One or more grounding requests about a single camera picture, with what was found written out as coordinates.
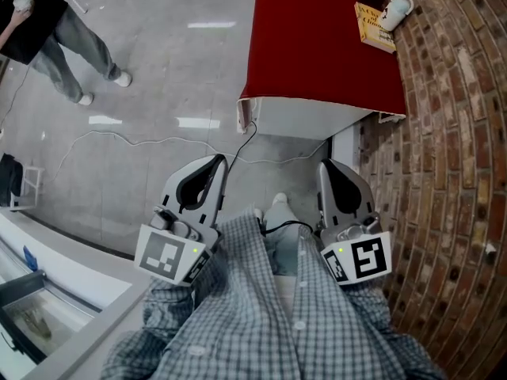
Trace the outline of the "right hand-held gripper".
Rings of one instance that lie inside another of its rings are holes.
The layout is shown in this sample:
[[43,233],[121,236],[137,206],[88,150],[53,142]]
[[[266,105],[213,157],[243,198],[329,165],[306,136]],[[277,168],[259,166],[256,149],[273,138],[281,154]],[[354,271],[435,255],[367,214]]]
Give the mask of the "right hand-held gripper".
[[392,272],[391,233],[381,227],[366,181],[333,159],[319,162],[316,177],[324,229],[320,254],[337,285],[358,284]]

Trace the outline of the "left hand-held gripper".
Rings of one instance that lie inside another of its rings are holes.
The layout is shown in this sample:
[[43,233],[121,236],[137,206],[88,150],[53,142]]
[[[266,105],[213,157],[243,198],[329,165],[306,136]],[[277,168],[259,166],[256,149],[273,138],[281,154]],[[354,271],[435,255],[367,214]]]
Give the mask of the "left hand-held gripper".
[[162,190],[162,204],[174,208],[175,213],[201,212],[201,224],[192,226],[171,210],[157,207],[150,223],[140,227],[136,268],[174,286],[194,284],[220,241],[214,225],[222,209],[228,170],[224,156],[207,156],[169,177]]

